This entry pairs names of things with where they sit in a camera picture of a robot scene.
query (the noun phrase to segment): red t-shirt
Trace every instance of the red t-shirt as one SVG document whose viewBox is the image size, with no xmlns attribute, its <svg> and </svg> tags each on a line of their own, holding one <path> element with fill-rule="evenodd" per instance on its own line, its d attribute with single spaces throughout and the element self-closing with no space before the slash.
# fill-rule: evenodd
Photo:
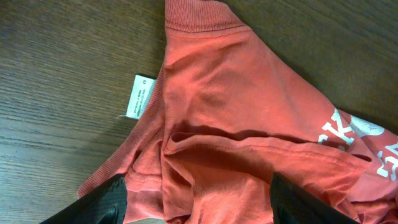
<svg viewBox="0 0 398 224">
<path fill-rule="evenodd" d="M 80 187 L 126 174 L 124 222 L 272 223 L 274 171 L 361 223 L 397 220 L 398 138 L 337 110 L 217 1 L 168 0 L 150 102 Z"/>
</svg>

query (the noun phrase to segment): white lettering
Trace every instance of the white lettering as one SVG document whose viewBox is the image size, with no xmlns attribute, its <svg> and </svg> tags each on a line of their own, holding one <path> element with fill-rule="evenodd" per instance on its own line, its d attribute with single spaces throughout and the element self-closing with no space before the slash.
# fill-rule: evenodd
<svg viewBox="0 0 398 224">
<path fill-rule="evenodd" d="M 394 158 L 392 156 L 389 156 L 389 157 L 387 157 L 384 160 L 384 162 L 385 163 L 387 163 L 387 162 L 393 163 L 393 166 L 392 166 L 392 169 L 391 169 L 391 171 L 392 171 L 391 180 L 393 180 L 393 181 L 396 180 L 397 179 L 396 169 L 398 167 L 398 159 L 396 159 L 396 158 Z"/>
<path fill-rule="evenodd" d="M 388 177 L 388 171 L 385 170 L 385 169 L 383 169 L 383 168 L 384 168 L 384 165 L 385 165 L 384 162 L 383 162 L 383 159 L 381 158 L 381 157 L 383 156 L 383 152 L 382 152 L 382 151 L 379 151 L 379 153 L 377 154 L 377 156 L 378 156 L 378 158 L 379 158 L 379 160 L 380 160 L 380 162 L 381 162 L 380 168 L 377 169 L 377 174 L 379 174 L 379 175 L 381 175 L 381 176 L 383 176 L 383 177 Z"/>
<path fill-rule="evenodd" d="M 326 134 L 321 134 L 318 138 L 318 144 L 322 144 L 322 142 L 326 140 L 328 140 L 328 136 Z"/>
<path fill-rule="evenodd" d="M 361 138 L 363 136 L 379 136 L 384 132 L 384 128 L 370 123 L 368 121 L 362 120 L 351 115 L 351 122 L 349 124 L 353 131 Z"/>
<path fill-rule="evenodd" d="M 393 144 L 392 146 L 386 146 L 386 149 L 390 150 L 392 153 L 398 156 L 398 151 L 396 151 L 396 149 L 398 149 L 398 142 L 397 144 Z"/>
<path fill-rule="evenodd" d="M 326 124 L 322 127 L 323 130 L 325 131 L 330 131 L 331 133 L 333 133 L 335 136 L 341 138 L 342 140 L 344 140 L 347 145 L 351 145 L 354 141 L 354 138 L 349 138 L 347 136 L 344 135 L 344 133 L 350 132 L 353 129 L 351 128 L 351 126 L 345 127 L 343 128 L 343 122 L 341 121 L 341 117 L 340 114 L 338 113 L 338 110 L 335 109 L 335 112 L 333 113 L 331 119 L 333 121 L 336 121 L 337 124 L 337 130 L 331 127 L 331 123 L 326 122 Z M 344 146 L 339 146 L 338 147 L 341 150 L 345 150 Z"/>
</svg>

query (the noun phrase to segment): black object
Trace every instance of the black object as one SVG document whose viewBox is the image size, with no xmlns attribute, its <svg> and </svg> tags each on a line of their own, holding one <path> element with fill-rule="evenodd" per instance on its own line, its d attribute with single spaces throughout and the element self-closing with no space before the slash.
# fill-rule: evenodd
<svg viewBox="0 0 398 224">
<path fill-rule="evenodd" d="M 280 173 L 272 178 L 270 197 L 274 224 L 358 224 Z"/>
<path fill-rule="evenodd" d="M 122 224 L 126 209 L 126 183 L 116 174 L 42 224 Z"/>
</svg>

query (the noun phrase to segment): wood grain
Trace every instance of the wood grain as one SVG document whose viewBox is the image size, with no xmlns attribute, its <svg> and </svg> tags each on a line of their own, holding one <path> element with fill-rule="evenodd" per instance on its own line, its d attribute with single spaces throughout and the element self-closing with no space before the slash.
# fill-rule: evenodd
<svg viewBox="0 0 398 224">
<path fill-rule="evenodd" d="M 225 2 L 336 107 L 398 133 L 398 2 Z M 38 223 L 75 201 L 134 127 L 117 116 L 134 74 L 162 64 L 164 2 L 0 10 L 0 223 Z"/>
</svg>

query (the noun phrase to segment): clothing tag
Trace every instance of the clothing tag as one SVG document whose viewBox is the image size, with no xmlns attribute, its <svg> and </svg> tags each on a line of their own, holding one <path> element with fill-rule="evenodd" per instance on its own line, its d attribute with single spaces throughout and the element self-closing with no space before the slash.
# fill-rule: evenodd
<svg viewBox="0 0 398 224">
<path fill-rule="evenodd" d="M 142 116 L 154 91 L 155 82 L 154 79 L 136 75 L 129 106 L 127 106 L 126 116 L 128 118 L 139 119 Z"/>
</svg>

